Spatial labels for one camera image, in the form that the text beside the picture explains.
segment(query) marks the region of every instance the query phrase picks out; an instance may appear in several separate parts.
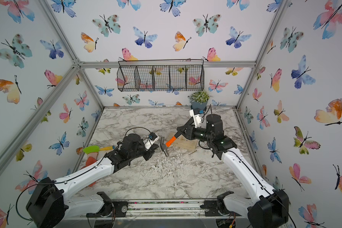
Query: orange object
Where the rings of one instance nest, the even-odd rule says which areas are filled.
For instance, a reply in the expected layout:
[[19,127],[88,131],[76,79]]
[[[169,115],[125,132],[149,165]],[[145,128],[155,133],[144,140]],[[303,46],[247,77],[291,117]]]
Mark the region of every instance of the orange object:
[[166,146],[169,147],[171,146],[171,144],[176,140],[176,137],[172,137],[167,143],[166,143]]

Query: black cable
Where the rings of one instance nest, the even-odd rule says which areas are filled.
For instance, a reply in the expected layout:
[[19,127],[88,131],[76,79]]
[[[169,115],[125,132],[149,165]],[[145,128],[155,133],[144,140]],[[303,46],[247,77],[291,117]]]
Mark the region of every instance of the black cable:
[[130,130],[132,130],[132,129],[135,129],[135,128],[143,128],[143,129],[148,130],[148,129],[145,128],[145,127],[132,127],[131,129],[127,130],[127,132],[126,132],[125,135],[124,135],[124,138],[127,136],[128,131],[130,131]]

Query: teal butterfly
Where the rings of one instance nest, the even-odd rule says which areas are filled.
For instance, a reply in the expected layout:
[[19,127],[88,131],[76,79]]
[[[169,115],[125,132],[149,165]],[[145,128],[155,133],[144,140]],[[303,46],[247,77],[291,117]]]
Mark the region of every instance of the teal butterfly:
[[199,36],[202,36],[205,32],[205,30],[211,33],[215,33],[215,31],[218,28],[218,23],[216,23],[217,21],[220,20],[220,18],[222,17],[220,14],[216,14],[212,17],[209,18],[209,20],[207,20],[208,14],[206,15],[206,17],[203,15],[205,22],[203,19],[200,18],[196,18],[194,19],[192,22],[194,23],[194,25],[196,26],[195,31]]
[[2,48],[0,49],[0,58],[2,59],[8,59],[9,63],[13,66],[18,66],[20,68],[24,67],[23,60],[24,57],[32,57],[32,51],[29,49],[29,46],[27,44],[24,44],[23,37],[21,34],[16,34],[12,41],[12,46],[9,44],[9,42],[5,39],[6,43],[2,43],[6,46],[8,46],[11,49],[8,48]]

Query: white marble surface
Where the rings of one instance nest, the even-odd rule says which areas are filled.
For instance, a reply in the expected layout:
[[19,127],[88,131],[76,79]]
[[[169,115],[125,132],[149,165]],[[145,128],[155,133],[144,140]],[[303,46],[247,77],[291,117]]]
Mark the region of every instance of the white marble surface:
[[[190,118],[188,110],[189,108],[105,109],[90,144],[100,147],[116,145],[132,127],[145,127],[167,137]],[[248,160],[245,141],[233,110],[213,107],[213,113],[222,117],[225,135],[232,138]],[[148,135],[144,129],[134,129],[133,132],[142,138]],[[93,187],[84,188],[77,196],[105,192],[111,199],[216,198],[228,190],[247,196],[233,172],[217,156],[212,158],[211,151],[196,146],[193,153],[171,146],[169,154],[166,157],[158,148],[148,161],[143,157],[137,158],[131,162],[131,166],[98,180]]]

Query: butterfly wallpaper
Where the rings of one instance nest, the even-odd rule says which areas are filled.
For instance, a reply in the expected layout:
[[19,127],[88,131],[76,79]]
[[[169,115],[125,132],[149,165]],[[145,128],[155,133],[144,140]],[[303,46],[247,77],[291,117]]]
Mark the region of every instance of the butterfly wallpaper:
[[342,0],[294,1],[257,67],[240,116],[260,171],[296,227],[342,226]]

